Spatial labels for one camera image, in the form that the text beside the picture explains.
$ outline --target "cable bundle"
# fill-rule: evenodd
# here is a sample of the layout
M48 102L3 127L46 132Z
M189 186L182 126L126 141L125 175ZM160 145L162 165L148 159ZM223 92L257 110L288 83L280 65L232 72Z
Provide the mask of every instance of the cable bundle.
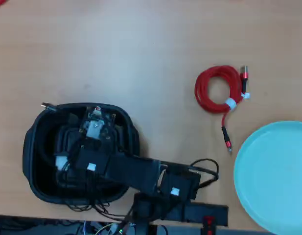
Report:
M221 128L224 134L226 146L230 152L232 151L232 144L225 127L225 118L228 112L233 110L245 96L248 76L247 66L242 67L240 76L235 68L231 66L215 66L202 72L195 83L194 94L199 105L208 112L224 114L221 121ZM210 79L213 77L221 77L229 85L230 97L223 104L217 104L209 98L208 86Z

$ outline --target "white cable tie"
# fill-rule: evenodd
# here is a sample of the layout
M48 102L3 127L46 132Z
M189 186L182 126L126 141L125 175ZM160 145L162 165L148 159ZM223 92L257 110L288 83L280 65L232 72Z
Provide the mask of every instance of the white cable tie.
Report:
M241 93L241 96L243 97L243 99L249 99L250 98L250 93Z
M230 110L233 110L237 106L237 103L235 102L235 100L230 97L228 99L226 99L225 103L228 104L228 106L230 107Z

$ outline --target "wooden table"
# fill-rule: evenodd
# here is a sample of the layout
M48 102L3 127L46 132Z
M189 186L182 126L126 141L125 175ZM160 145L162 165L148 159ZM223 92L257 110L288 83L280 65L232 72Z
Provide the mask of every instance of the wooden table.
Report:
M251 99L227 119L232 156L221 115L194 98L197 75L223 64L250 70ZM223 102L228 95L215 79L210 96ZM23 139L43 101L118 105L149 157L217 160L220 179L197 201L228 205L231 229L261 230L239 203L233 165L257 128L302 121L302 0L10 0L0 7L0 214L105 220L31 192L22 173ZM126 213L133 194L110 212Z

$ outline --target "black bracket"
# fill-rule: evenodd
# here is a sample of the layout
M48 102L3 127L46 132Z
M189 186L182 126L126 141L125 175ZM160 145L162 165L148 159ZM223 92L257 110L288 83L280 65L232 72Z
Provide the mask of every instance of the black bracket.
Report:
M149 233L149 222L161 219L204 225L202 235L215 235L216 226L228 226L228 206L178 202L136 193L132 208L136 235Z

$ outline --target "light blue plate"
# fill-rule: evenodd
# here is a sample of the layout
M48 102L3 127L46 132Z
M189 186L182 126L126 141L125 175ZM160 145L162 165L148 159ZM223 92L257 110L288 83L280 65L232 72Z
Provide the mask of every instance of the light blue plate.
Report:
M278 235L302 235L302 122L260 128L242 144L234 186L250 217Z

